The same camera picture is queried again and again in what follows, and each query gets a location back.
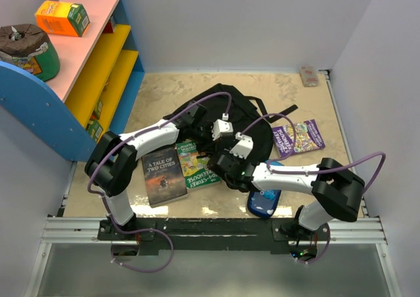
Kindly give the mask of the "black student backpack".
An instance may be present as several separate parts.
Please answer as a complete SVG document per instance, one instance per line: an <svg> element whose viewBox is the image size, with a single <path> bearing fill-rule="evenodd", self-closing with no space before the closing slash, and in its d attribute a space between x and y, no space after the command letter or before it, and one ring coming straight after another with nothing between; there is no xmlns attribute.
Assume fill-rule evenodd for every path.
<svg viewBox="0 0 420 297"><path fill-rule="evenodd" d="M196 102L210 94L216 92L227 92L232 97L232 103L229 109L229 121L232 123L234 133L240 132L250 125L253 121L261 116L257 111L258 107L254 106L252 100L257 101L259 105L262 104L262 100L253 96L246 96L242 94L236 87L232 85L223 85L218 83L192 99L185 102L183 105L178 107L173 113L166 115L165 120L169 120L184 108L186 108L192 102ZM205 108L202 115L199 116L198 121L195 123L206 123L214 122L222 117L228 104L227 96L215 96L208 100L203 101L200 106ZM245 134L252 137L253 149L249 154L247 160L251 163L259 163L266 161L272 152L274 145L274 137L272 132L271 122L279 120L279 117L271 117L260 120L254 126L252 126ZM185 140L192 140L192 127L181 129L178 135L177 142L183 142ZM223 144L216 144L214 141L212 144L200 145L196 143L197 150L207 156L213 155L215 152L220 151L224 148L231 149L235 144L234 141Z"/></svg>

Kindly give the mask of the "dark tale book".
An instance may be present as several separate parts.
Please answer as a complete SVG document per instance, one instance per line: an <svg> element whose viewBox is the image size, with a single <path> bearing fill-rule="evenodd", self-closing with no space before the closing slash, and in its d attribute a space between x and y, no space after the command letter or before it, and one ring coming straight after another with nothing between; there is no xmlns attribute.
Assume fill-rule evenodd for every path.
<svg viewBox="0 0 420 297"><path fill-rule="evenodd" d="M186 198L186 182L176 149L171 146L142 157L149 205L152 208Z"/></svg>

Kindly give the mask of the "purple colourful book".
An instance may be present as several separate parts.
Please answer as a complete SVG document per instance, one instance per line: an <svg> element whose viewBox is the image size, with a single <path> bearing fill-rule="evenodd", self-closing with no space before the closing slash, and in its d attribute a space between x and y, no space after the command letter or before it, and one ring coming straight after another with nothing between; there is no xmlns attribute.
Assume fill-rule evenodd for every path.
<svg viewBox="0 0 420 297"><path fill-rule="evenodd" d="M296 141L295 145L292 146L294 133L291 125L274 127L272 129L274 143L281 157L289 153L291 149L293 149L291 155L296 155L324 149L326 147L314 119L295 123L295 131Z"/></svg>

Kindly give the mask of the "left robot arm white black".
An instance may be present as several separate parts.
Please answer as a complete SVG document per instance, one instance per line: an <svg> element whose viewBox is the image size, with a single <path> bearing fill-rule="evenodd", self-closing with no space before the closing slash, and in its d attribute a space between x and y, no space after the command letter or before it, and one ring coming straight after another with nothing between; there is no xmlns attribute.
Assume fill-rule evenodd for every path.
<svg viewBox="0 0 420 297"><path fill-rule="evenodd" d="M190 102L175 115L127 134L107 132L85 165L87 191L98 195L106 209L113 232L130 239L137 231L137 219L127 193L138 160L156 149L175 144L189 131L200 131L207 108Z"/></svg>

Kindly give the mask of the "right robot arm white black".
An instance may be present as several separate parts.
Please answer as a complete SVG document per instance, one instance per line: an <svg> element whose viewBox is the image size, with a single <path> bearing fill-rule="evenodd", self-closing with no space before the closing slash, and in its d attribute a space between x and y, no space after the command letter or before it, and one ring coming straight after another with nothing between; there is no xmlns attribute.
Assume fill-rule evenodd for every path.
<svg viewBox="0 0 420 297"><path fill-rule="evenodd" d="M293 239L306 240L333 219L355 222L364 194L364 181L336 160L287 167L266 161L248 163L227 152L211 156L208 168L230 189L244 193L285 190L312 195L315 200L298 208L292 222L280 230Z"/></svg>

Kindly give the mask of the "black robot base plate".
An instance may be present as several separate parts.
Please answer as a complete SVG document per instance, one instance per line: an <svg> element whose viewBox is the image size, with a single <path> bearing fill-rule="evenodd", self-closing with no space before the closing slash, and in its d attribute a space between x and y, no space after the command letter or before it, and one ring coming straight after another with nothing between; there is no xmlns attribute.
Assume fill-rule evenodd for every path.
<svg viewBox="0 0 420 297"><path fill-rule="evenodd" d="M329 226L314 234L293 239L280 228L292 218L137 218L134 234L118 233L109 220L102 220L98 240L109 241L117 252L134 245L140 256L156 256L161 250L263 251L313 258L317 245L331 238Z"/></svg>

